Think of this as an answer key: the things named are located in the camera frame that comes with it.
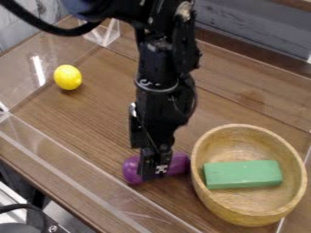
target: wooden table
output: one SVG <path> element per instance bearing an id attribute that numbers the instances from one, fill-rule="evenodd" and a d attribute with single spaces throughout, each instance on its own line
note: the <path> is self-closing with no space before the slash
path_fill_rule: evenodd
<path id="1" fill-rule="evenodd" d="M 62 22 L 74 24 L 71 18 Z M 189 126 L 177 133 L 175 150 L 191 155 L 205 132 L 246 123 L 282 135 L 306 158 L 309 74 L 271 66 L 213 42 L 199 46 L 205 53 L 203 67 L 195 72 L 199 106 Z M 41 34 L 0 58 L 7 87 L 0 97 L 11 108 L 0 115 L 2 160 L 99 232 L 308 232 L 310 186 L 286 220 L 262 228 L 238 227 L 215 217 L 197 198 L 190 175 L 129 187 L 122 164 L 138 153 L 129 146 L 135 51 L 131 29 L 123 26 L 123 36 L 110 49 L 83 37 Z M 38 79 L 35 57 L 45 81 Z M 85 85 L 73 92 L 61 91 L 49 79 L 65 63 L 78 66 L 85 75 Z"/>

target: green block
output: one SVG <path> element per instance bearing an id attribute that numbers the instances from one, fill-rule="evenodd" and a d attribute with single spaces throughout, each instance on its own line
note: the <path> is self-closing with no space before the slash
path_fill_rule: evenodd
<path id="1" fill-rule="evenodd" d="M 270 187 L 282 183 L 275 160 L 253 160 L 205 164 L 209 189 Z"/>

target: lemon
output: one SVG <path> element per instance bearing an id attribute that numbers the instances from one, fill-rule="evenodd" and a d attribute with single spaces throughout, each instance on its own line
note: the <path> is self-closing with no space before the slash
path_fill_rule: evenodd
<path id="1" fill-rule="evenodd" d="M 62 65 L 54 72 L 54 80 L 58 86 L 65 90 L 75 90 L 83 83 L 83 76 L 74 66 Z"/>

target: black cable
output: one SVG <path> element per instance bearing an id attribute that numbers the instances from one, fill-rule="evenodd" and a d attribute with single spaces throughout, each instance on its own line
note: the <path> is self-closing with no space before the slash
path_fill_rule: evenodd
<path id="1" fill-rule="evenodd" d="M 46 21 L 39 19 L 30 11 L 27 11 L 21 4 L 13 0 L 0 0 L 0 5 L 30 25 L 38 27 L 41 30 L 63 36 L 79 36 L 89 33 L 101 23 L 86 23 L 85 25 L 66 29 L 49 24 Z"/>
<path id="2" fill-rule="evenodd" d="M 47 216 L 43 212 L 43 210 L 33 205 L 29 205 L 29 204 L 14 204 L 14 205 L 9 205 L 9 206 L 3 206 L 0 207 L 0 215 L 10 212 L 10 211 L 14 211 L 17 209 L 22 209 L 22 208 L 29 208 L 29 209 L 33 209 L 35 211 L 38 211 L 38 213 L 41 214 L 42 218 L 43 218 L 43 230 L 42 230 L 42 233 L 46 233 L 47 232 Z"/>

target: purple object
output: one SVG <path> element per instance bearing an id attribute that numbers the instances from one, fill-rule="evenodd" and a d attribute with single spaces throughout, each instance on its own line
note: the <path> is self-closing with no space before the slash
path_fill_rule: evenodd
<path id="1" fill-rule="evenodd" d="M 141 157 L 130 157 L 123 164 L 123 176 L 131 185 L 142 183 L 142 177 L 138 175 L 138 166 Z M 173 157 L 170 170 L 167 175 L 178 175 L 186 173 L 190 169 L 190 158 L 183 153 L 177 153 Z"/>

